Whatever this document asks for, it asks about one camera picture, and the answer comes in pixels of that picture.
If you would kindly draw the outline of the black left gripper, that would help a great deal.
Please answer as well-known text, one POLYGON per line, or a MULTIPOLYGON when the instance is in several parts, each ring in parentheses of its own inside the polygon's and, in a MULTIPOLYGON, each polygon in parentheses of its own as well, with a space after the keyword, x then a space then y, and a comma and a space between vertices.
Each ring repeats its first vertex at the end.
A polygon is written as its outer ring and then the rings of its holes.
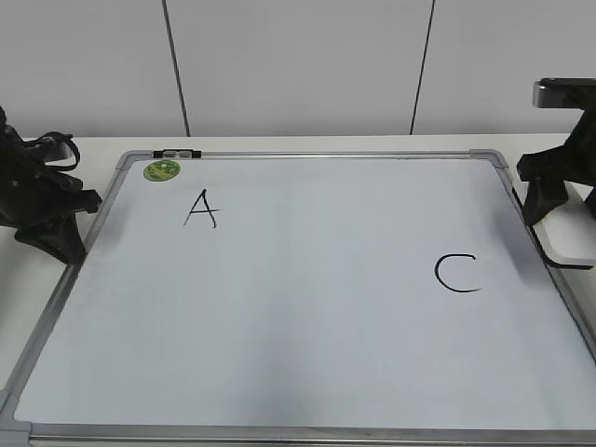
POLYGON ((25 141, 1 113, 1 225, 19 228, 17 241, 64 264, 86 257, 73 213, 95 213, 102 203, 70 174, 79 163, 71 134, 51 131, 25 141))

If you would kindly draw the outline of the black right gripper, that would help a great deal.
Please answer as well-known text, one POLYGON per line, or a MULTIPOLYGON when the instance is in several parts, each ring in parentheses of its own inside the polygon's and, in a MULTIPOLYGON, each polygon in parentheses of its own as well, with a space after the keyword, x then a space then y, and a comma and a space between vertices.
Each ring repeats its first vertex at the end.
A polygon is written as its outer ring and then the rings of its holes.
MULTIPOLYGON (((595 100, 536 100, 536 108, 581 109, 572 132, 560 146, 524 154, 517 164, 522 181, 529 182, 523 203, 523 219, 528 225, 539 223, 552 210, 568 200, 564 181, 595 185, 595 100)), ((589 210, 596 210, 596 188, 584 200, 589 210)))

